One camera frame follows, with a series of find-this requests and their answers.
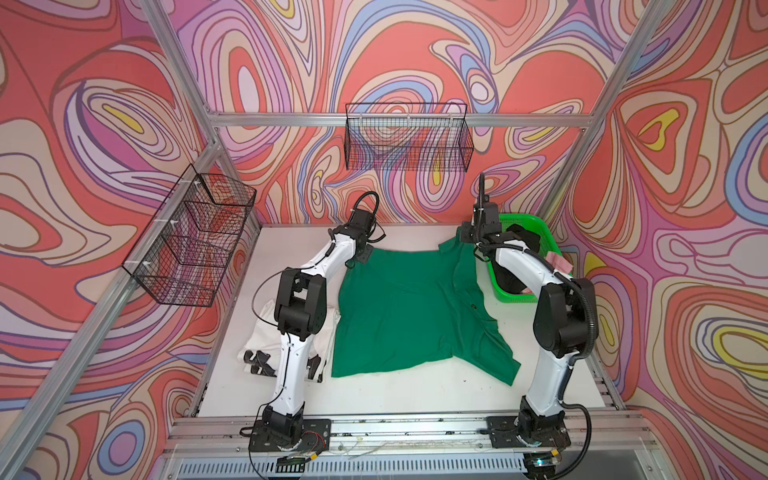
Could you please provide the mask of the green t shirt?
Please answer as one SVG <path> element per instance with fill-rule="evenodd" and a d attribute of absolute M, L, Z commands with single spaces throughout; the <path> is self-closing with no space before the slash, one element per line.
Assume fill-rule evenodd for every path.
<path fill-rule="evenodd" d="M 347 271 L 338 294 L 335 378 L 458 358 L 512 385 L 521 368 L 485 308 L 470 244 L 429 251 L 376 249 Z"/>

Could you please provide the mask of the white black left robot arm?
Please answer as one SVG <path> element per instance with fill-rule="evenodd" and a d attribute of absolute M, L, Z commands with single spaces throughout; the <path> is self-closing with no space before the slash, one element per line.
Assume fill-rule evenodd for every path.
<path fill-rule="evenodd" d="M 299 267 L 280 271 L 270 323 L 280 334 L 280 357 L 272 398 L 259 407 L 249 449 L 258 442 L 295 447 L 305 435 L 305 378 L 310 348 L 327 317 L 329 281 L 339 272 L 364 264 L 370 257 L 378 221 L 379 195 L 366 191 L 354 203 L 346 223 L 329 231 L 326 247 Z"/>

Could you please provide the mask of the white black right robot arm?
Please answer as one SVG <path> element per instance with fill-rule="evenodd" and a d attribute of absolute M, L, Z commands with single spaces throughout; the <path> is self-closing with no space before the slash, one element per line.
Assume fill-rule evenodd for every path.
<path fill-rule="evenodd" d="M 461 225 L 460 240 L 474 247 L 477 259 L 510 272 L 537 298 L 534 377 L 515 419 L 489 419 L 491 440 L 498 446 L 509 441 L 531 448 L 569 446 L 564 418 L 573 406 L 564 401 L 565 391 L 575 364 L 591 355 L 599 334 L 593 284 L 561 272 L 505 231 L 498 205 L 485 192 L 483 174 L 472 219 Z"/>

